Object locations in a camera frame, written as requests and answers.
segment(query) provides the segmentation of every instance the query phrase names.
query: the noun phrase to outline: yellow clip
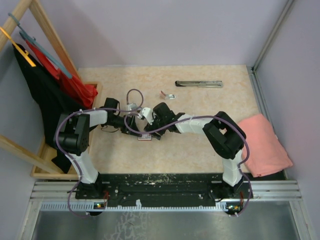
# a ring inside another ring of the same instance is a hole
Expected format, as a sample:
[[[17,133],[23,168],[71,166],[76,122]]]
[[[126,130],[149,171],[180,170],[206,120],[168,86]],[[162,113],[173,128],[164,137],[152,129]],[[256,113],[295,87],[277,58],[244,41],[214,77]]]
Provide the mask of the yellow clip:
[[[4,35],[6,35],[6,37],[10,40],[10,42],[14,45],[14,47],[19,51],[19,53],[25,58],[25,60],[27,60],[27,62],[31,65],[31,67],[35,67],[35,63],[28,57],[28,52],[27,51],[23,51],[16,43],[15,41],[12,40],[12,38],[10,37],[10,35],[2,28],[0,27],[0,30],[4,33]]]

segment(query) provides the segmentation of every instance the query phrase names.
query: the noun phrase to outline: pink towel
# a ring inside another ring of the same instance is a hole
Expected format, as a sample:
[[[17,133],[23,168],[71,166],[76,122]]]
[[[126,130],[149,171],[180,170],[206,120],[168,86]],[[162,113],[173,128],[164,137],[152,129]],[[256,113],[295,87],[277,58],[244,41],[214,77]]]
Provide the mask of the pink towel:
[[[250,149],[245,166],[254,177],[274,174],[293,165],[270,122],[262,114],[244,119],[238,125],[245,132]],[[242,158],[246,156],[247,150],[244,147]]]

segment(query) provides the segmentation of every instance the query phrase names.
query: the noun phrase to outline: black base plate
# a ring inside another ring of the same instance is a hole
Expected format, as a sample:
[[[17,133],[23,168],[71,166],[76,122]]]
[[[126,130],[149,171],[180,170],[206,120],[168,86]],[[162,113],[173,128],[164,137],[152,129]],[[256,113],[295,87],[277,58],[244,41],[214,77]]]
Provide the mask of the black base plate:
[[[248,176],[254,181],[285,179],[282,172],[259,178]],[[102,192],[95,199],[108,195],[108,207],[134,207],[137,200],[143,207],[215,206],[214,198],[221,196],[215,189],[225,187],[222,173],[101,174],[100,179]],[[243,183],[237,192],[223,197],[239,199],[242,192],[247,198],[248,189],[248,184]],[[90,199],[85,191],[77,191],[75,198]]]

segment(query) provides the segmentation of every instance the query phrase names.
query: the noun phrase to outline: small metal object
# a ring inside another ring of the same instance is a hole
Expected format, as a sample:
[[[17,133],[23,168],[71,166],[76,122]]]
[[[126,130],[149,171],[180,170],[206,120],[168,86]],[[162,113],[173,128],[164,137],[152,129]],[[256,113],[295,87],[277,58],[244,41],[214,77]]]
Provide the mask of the small metal object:
[[[175,81],[177,87],[222,88],[222,81]]]
[[[176,99],[176,96],[173,94],[165,94],[163,91],[161,91],[161,94],[164,96],[164,99]]]

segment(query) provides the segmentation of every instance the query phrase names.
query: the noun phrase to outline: black cloth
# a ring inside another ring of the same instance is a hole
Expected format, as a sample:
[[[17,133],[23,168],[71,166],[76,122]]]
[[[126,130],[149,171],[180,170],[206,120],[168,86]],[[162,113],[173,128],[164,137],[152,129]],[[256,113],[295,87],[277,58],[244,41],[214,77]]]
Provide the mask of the black cloth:
[[[72,113],[85,108],[62,92],[55,79],[34,57],[28,55],[36,65],[32,67],[15,47],[13,49],[31,96],[40,107],[45,142],[55,148],[54,138],[61,113]],[[68,172],[71,165],[70,161],[59,152],[54,163],[64,172]]]

